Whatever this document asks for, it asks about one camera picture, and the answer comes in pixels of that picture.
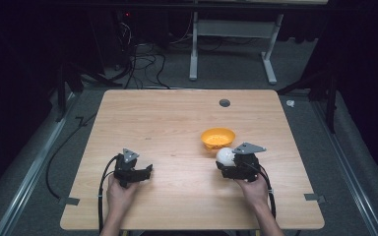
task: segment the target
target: table leg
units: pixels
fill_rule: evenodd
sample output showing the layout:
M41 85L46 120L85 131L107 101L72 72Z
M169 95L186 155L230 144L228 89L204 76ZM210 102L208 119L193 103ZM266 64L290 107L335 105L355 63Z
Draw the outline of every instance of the table leg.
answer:
M277 80L275 72L273 71L272 63L270 62L270 56L272 55L273 48L275 47L276 39L278 38L279 30L281 29L283 14L279 14L273 27L272 35L269 42L269 47L266 52L262 52L263 65L265 66L266 74L269 84L275 85Z
M198 13L193 13L192 53L190 56L189 80L198 78Z

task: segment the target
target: orange bowl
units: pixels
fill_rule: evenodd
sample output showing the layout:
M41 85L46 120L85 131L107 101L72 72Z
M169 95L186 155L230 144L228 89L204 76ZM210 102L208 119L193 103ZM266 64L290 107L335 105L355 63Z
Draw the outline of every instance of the orange bowl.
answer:
M225 148L232 144L235 134L227 128L212 128L202 133L201 140L207 148Z

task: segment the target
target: fingers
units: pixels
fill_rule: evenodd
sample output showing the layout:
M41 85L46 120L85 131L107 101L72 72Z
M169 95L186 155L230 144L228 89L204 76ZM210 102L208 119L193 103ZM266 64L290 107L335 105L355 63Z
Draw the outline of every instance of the fingers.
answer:
M112 175L108 176L108 185L112 185L114 177Z
M234 179L234 181L243 188L245 186L245 180Z
M134 193L134 192L136 192L139 185L140 185L140 182L128 184L127 191Z

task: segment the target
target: human hand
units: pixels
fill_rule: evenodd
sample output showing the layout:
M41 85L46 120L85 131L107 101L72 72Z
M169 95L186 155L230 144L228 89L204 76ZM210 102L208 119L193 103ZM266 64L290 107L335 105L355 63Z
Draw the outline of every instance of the human hand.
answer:
M113 175L108 177L106 197L109 210L100 235L119 235L121 220L133 202L138 186L139 183L131 183L128 188L123 188Z
M110 175L108 178L108 189L106 191L109 213L116 213L123 216L130 207L138 186L139 183L131 183L127 188L123 188L119 185L119 180L113 175Z
M247 182L245 180L234 180L244 194L244 198L252 207L263 207L268 205L269 190L266 180L258 174L256 181Z
M235 182L241 187L245 200L256 214L263 235L284 235L269 209L269 189L265 178L259 174L254 182L245 180L235 180Z

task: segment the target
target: wooden table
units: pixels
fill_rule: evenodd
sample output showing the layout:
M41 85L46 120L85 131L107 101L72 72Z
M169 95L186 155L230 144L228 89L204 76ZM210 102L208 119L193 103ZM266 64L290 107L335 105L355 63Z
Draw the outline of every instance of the wooden table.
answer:
M228 107L220 106L228 99ZM124 148L140 155L137 169L154 165L140 184L123 229L257 229L241 189L223 179L216 150L201 142L203 131L227 127L243 142L267 148L256 153L275 191L283 229L318 229L324 219L284 111L273 90L109 90L94 121L70 197L64 229L97 229L97 189L104 167ZM104 213L107 214L106 197Z

